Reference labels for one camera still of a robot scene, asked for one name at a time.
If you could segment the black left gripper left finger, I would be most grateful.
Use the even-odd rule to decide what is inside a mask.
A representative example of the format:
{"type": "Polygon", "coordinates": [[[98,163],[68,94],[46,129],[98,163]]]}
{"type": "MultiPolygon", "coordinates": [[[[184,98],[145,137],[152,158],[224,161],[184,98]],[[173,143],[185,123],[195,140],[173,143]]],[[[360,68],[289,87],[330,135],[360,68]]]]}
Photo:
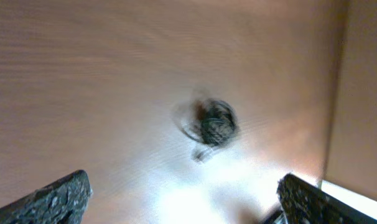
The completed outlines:
{"type": "Polygon", "coordinates": [[[0,208],[0,224],[80,224],[92,196],[88,174],[76,170],[0,208]]]}

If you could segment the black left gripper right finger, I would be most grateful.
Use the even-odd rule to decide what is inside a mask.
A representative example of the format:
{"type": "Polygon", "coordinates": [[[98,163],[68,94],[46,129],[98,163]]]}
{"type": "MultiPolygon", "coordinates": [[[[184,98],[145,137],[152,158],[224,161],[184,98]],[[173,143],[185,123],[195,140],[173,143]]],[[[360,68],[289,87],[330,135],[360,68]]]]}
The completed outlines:
{"type": "Polygon", "coordinates": [[[377,220],[326,194],[293,174],[277,186],[277,196],[288,223],[377,224],[377,220]]]}

